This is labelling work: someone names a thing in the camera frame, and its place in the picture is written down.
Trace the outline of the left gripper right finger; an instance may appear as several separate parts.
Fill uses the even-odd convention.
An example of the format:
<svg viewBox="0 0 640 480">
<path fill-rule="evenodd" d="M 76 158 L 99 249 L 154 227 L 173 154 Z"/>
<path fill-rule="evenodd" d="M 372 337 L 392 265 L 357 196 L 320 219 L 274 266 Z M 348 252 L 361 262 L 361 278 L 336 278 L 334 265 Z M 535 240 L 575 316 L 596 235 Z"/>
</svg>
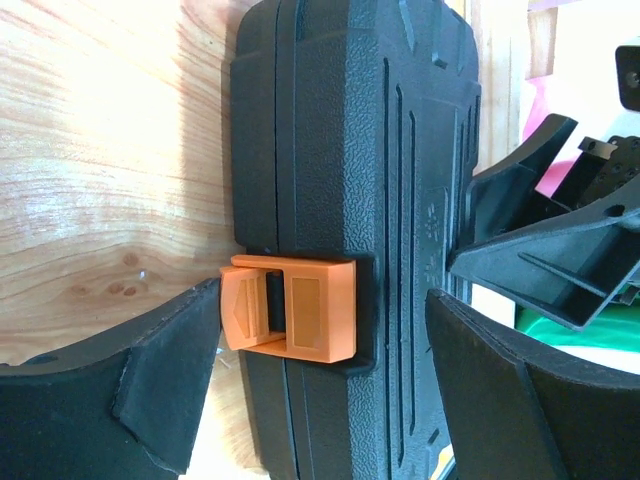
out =
<svg viewBox="0 0 640 480">
<path fill-rule="evenodd" d="M 636 479 L 639 378 L 432 289 L 426 326 L 461 479 Z"/>
</svg>

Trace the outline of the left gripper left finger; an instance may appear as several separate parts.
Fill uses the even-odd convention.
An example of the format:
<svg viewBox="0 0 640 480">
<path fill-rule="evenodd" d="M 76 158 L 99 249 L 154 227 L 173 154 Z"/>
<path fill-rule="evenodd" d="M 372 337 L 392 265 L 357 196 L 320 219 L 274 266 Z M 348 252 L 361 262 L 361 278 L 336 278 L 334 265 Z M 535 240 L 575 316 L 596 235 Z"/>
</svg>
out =
<svg viewBox="0 0 640 480">
<path fill-rule="evenodd" d="M 220 336 L 206 280 L 99 334 L 1 368 L 5 479 L 176 479 Z"/>
</svg>

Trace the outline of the wooden clothes rack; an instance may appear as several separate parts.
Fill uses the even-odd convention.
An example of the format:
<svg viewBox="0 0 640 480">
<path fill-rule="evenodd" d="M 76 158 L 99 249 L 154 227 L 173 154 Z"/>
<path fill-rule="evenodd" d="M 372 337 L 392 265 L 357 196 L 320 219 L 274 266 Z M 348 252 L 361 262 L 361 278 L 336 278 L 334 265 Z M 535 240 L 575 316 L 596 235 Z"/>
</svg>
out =
<svg viewBox="0 0 640 480">
<path fill-rule="evenodd" d="M 553 71 L 558 1 L 459 1 L 472 26 L 482 86 L 479 160 L 496 164 L 522 140 L 533 105 L 529 78 Z"/>
</svg>

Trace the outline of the orange case latch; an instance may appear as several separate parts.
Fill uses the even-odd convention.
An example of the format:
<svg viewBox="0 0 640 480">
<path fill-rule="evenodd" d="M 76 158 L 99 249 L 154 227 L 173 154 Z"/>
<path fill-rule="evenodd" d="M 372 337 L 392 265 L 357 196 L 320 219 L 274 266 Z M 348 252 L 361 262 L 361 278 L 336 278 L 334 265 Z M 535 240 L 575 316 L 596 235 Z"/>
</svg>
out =
<svg viewBox="0 0 640 480">
<path fill-rule="evenodd" d="M 236 255 L 220 269 L 228 346 L 337 363 L 356 353 L 356 263 Z"/>
</svg>

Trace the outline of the pink t-shirt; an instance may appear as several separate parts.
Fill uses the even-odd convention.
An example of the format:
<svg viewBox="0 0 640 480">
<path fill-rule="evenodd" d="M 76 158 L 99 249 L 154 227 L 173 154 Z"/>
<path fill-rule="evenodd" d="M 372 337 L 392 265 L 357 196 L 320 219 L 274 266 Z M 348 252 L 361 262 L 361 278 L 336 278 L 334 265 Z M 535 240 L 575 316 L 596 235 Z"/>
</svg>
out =
<svg viewBox="0 0 640 480">
<path fill-rule="evenodd" d="M 521 140 L 529 139 L 553 114 L 578 120 L 577 100 L 567 82 L 555 75 L 526 80 L 521 96 Z M 565 179 L 579 156 L 575 137 L 569 133 L 565 140 L 550 138 L 550 144 L 542 148 L 544 172 L 535 187 L 537 192 L 551 198 Z"/>
</svg>

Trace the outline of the green tank top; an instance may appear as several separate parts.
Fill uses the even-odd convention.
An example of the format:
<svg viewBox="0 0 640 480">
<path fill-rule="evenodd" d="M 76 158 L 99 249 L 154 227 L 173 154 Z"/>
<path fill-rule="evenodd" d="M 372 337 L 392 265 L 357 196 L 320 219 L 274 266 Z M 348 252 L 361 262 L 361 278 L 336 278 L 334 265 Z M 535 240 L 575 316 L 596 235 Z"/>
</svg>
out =
<svg viewBox="0 0 640 480">
<path fill-rule="evenodd" d="M 581 359 L 639 374 L 639 299 L 631 306 L 610 304 L 583 331 L 570 330 L 519 307 L 515 328 Z"/>
</svg>

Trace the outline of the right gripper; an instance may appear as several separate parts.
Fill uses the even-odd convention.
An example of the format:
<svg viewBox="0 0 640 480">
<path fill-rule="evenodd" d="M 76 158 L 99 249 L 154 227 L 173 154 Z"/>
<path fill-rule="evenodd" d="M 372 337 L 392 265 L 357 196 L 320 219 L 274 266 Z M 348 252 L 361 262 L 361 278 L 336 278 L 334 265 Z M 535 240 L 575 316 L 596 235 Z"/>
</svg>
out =
<svg viewBox="0 0 640 480">
<path fill-rule="evenodd" d="M 580 331 L 639 289 L 639 139 L 590 140 L 553 196 L 538 197 L 536 222 L 509 232 L 544 172 L 542 148 L 576 126 L 553 114 L 471 179 L 467 244 L 479 244 L 457 251 L 450 271 Z"/>
</svg>

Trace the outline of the black plastic tool case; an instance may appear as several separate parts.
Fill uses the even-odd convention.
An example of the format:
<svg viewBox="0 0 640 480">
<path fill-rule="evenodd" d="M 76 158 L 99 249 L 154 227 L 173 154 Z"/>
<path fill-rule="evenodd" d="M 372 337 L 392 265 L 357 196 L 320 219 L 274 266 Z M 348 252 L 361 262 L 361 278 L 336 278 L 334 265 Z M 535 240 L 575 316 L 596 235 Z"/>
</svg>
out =
<svg viewBox="0 0 640 480">
<path fill-rule="evenodd" d="M 245 353 L 274 479 L 426 479 L 449 434 L 426 332 L 463 236 L 481 88 L 471 27 L 441 1 L 262 1 L 231 64 L 235 238 L 352 259 L 357 347 L 334 365 Z"/>
</svg>

